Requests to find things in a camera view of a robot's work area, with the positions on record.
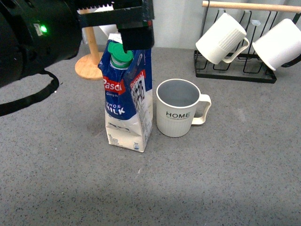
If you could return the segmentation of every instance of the white mug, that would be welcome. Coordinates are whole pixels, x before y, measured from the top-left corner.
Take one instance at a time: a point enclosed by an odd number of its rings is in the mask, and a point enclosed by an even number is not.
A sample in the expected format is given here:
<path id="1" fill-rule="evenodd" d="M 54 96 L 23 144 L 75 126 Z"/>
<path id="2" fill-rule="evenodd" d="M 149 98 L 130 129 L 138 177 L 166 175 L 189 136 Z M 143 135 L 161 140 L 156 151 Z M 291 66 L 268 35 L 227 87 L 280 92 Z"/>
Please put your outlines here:
<path id="1" fill-rule="evenodd" d="M 194 118 L 199 102 L 207 102 L 202 117 Z M 157 127 L 166 136 L 181 137 L 191 125 L 201 125 L 211 106 L 208 95 L 190 81 L 169 79 L 157 88 Z"/>
<path id="2" fill-rule="evenodd" d="M 245 40 L 246 44 L 235 51 L 230 58 L 225 59 L 242 40 Z M 196 43 L 203 57 L 215 65 L 221 61 L 231 63 L 249 45 L 244 28 L 227 13 L 223 13 Z"/>
<path id="3" fill-rule="evenodd" d="M 284 19 L 252 43 L 260 59 L 273 71 L 301 54 L 301 31 Z"/>

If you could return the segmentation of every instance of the mug handle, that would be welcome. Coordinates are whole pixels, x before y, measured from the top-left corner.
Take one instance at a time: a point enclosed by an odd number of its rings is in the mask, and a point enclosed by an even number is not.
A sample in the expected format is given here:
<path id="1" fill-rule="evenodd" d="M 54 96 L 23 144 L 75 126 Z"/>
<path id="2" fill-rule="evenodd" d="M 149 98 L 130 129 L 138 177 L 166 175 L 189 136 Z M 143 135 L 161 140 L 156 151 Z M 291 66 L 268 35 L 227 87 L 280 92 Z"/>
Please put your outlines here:
<path id="1" fill-rule="evenodd" d="M 232 56 L 230 57 L 230 58 L 228 58 L 228 59 L 223 59 L 222 61 L 223 62 L 225 62 L 225 63 L 231 63 L 242 51 L 244 51 L 246 48 L 248 48 L 249 47 L 249 45 L 250 45 L 250 42 L 249 42 L 249 40 L 246 38 L 246 37 L 244 37 L 244 40 L 246 41 L 246 45 L 244 45 L 244 46 L 242 46 L 242 47 L 240 47 L 236 52 L 234 52 L 233 54 L 232 54 Z"/>
<path id="2" fill-rule="evenodd" d="M 211 107 L 210 96 L 208 96 L 206 94 L 201 94 L 198 101 L 199 102 L 207 102 L 207 104 L 204 108 L 204 112 L 203 112 L 202 117 L 193 118 L 192 125 L 201 125 L 201 124 L 203 124 L 206 121 L 207 112 L 208 112 L 209 108 Z"/>

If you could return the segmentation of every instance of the milk carton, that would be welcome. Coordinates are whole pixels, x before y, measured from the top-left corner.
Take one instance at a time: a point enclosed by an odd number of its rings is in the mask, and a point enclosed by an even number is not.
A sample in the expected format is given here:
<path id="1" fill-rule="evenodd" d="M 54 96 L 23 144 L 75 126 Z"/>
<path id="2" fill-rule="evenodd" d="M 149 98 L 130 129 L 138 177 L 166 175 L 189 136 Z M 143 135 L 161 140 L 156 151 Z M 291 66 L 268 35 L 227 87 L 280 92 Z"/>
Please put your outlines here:
<path id="1" fill-rule="evenodd" d="M 103 73 L 109 144 L 144 152 L 153 117 L 151 50 L 125 53 L 120 34 L 110 34 L 98 67 Z"/>

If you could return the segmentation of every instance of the red logo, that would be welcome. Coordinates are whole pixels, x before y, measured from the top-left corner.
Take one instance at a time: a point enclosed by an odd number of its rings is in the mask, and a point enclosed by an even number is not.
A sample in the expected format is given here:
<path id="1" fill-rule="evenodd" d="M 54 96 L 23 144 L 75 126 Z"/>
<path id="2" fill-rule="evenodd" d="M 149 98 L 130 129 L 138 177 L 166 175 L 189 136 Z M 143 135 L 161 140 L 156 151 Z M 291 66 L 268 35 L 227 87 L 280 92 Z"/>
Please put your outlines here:
<path id="1" fill-rule="evenodd" d="M 145 70 L 143 69 L 142 71 L 140 71 L 140 73 L 136 76 L 136 78 L 134 78 L 130 84 L 131 89 L 133 88 L 133 86 L 135 85 L 136 82 L 139 81 L 139 79 L 141 77 L 146 78 L 146 74 L 145 74 Z"/>
<path id="2" fill-rule="evenodd" d="M 110 80 L 108 77 L 103 77 L 104 89 L 106 91 L 115 92 L 119 95 L 123 94 L 126 91 L 123 80 L 121 82 L 116 82 Z"/>

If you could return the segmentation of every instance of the green bottle cap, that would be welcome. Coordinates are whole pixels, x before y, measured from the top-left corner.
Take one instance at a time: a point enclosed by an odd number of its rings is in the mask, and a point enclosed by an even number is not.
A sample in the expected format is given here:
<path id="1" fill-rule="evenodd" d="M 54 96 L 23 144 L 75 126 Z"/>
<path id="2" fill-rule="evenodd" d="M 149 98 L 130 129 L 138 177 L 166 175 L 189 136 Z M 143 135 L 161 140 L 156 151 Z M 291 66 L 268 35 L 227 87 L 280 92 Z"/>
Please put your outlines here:
<path id="1" fill-rule="evenodd" d="M 127 53 L 123 50 L 121 43 L 110 42 L 108 46 L 108 52 L 111 53 L 111 62 L 113 66 L 117 68 L 127 68 L 130 66 L 134 55 L 132 51 Z"/>

